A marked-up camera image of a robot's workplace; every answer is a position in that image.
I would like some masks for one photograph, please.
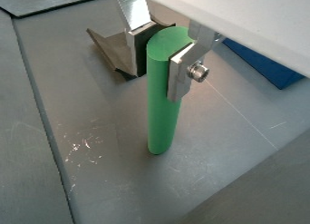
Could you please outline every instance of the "blue object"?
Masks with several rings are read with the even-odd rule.
[[[258,71],[258,73],[279,88],[279,90],[284,89],[303,78],[303,76],[290,68],[270,60],[231,39],[226,39],[223,43]]]

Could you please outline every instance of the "screw head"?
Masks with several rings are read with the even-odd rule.
[[[202,83],[208,75],[210,69],[206,68],[200,61],[196,61],[188,68],[187,68],[187,76],[194,79],[198,83]]]

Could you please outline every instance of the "green cylinder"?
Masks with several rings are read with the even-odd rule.
[[[148,150],[152,154],[161,154],[172,144],[180,101],[167,99],[168,61],[191,41],[182,26],[163,29],[148,40]]]

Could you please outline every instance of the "white surface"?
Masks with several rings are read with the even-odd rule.
[[[153,0],[310,77],[310,0]]]

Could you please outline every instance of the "metal clamp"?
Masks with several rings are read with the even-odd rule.
[[[208,69],[200,64],[207,52],[215,47],[224,37],[208,27],[190,21],[188,37],[195,42],[171,58],[168,73],[167,98],[176,102],[188,93],[191,79],[203,82]]]

